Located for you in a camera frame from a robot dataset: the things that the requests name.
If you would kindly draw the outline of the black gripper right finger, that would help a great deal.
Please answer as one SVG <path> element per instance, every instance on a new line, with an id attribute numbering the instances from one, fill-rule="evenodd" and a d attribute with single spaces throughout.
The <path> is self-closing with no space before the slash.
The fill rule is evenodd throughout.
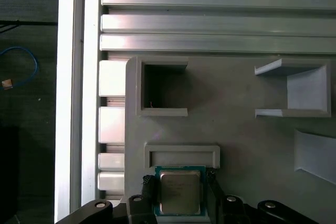
<path id="1" fill-rule="evenodd" d="M 275 200 L 261 201 L 254 208 L 240 197 L 224 193 L 213 168 L 206 170 L 206 185 L 206 210 L 211 223 L 316 223 Z"/>

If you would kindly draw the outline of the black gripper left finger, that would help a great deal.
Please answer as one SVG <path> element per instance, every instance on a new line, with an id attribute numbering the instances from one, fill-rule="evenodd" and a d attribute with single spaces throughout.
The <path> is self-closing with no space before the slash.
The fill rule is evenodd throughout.
<path id="1" fill-rule="evenodd" d="M 143 177 L 142 190 L 139 195 L 133 195 L 127 199 L 126 202 L 121 202 L 117 206 L 103 199 L 90 201 L 58 221 L 58 223 L 157 223 L 154 214 L 154 202 L 158 195 L 157 188 L 157 178 L 153 175 L 145 175 Z"/>

